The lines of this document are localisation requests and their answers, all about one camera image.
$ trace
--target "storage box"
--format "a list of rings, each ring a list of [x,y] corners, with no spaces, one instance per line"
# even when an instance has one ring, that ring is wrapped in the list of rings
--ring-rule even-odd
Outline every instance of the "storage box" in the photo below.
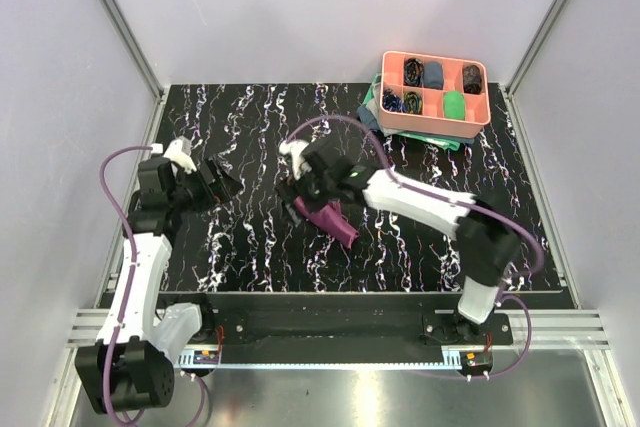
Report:
[[[408,87],[404,85],[404,63],[406,59],[419,59],[423,64],[439,62],[444,74],[443,90]],[[482,74],[482,89],[479,94],[465,94],[462,85],[462,69],[476,65]],[[422,114],[404,114],[389,112],[382,105],[385,89],[403,98],[405,92],[415,92],[422,98]],[[457,90],[464,95],[465,120],[452,120],[444,117],[443,97],[449,91]],[[487,89],[487,70],[480,62],[472,60],[436,57],[433,55],[411,54],[389,51],[382,58],[382,90],[380,95],[378,122],[389,129],[409,130],[429,134],[451,135],[473,138],[491,121],[489,95]]]

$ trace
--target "white wall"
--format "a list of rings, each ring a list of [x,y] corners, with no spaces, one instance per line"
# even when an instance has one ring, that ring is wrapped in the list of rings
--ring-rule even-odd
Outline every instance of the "white wall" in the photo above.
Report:
[[[580,299],[600,309],[636,409],[639,5],[571,0],[515,96]]]
[[[116,228],[99,164],[153,102],[98,0],[0,0],[0,52],[1,423],[36,426]],[[109,172],[118,198],[132,168]]]
[[[161,82],[370,81],[386,50],[508,81],[552,0],[118,0]]]

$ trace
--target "metallic floor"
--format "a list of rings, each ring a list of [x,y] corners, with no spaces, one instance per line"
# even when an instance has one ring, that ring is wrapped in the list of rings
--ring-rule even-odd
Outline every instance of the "metallic floor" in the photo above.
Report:
[[[496,352],[497,368],[515,353]],[[579,352],[534,351],[511,375],[489,382],[433,380],[415,372],[219,370],[197,427],[604,427]],[[178,380],[166,409],[139,427],[183,427],[199,389]],[[74,427],[114,425],[80,393]]]

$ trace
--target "black marble tabletop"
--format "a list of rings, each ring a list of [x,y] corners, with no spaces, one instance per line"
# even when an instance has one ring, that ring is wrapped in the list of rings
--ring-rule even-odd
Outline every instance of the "black marble tabletop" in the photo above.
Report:
[[[368,84],[174,85],[157,141],[184,135],[196,162],[218,154],[244,185],[232,202],[190,215],[165,273],[165,291],[441,291],[460,289],[455,242],[407,218],[343,206],[359,229],[353,249],[304,223],[294,227],[275,184],[288,173],[280,142],[321,114],[355,117]],[[493,193],[495,207],[521,223],[545,248],[543,273],[512,283],[519,290],[558,290],[559,280],[502,95],[490,86],[492,122],[472,145],[443,151],[404,137],[383,139],[398,172],[431,185]],[[339,133],[340,148],[373,162],[353,126],[323,123],[301,138]],[[529,267],[526,246],[512,268]]]

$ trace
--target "purple cloth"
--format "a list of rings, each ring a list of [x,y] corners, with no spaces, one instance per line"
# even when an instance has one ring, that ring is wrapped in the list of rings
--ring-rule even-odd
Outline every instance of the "purple cloth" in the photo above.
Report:
[[[318,212],[309,212],[304,205],[302,197],[297,197],[294,203],[298,211],[304,215],[307,220],[330,236],[338,239],[347,249],[351,248],[353,241],[360,235],[360,233],[342,217],[340,202],[330,202]]]

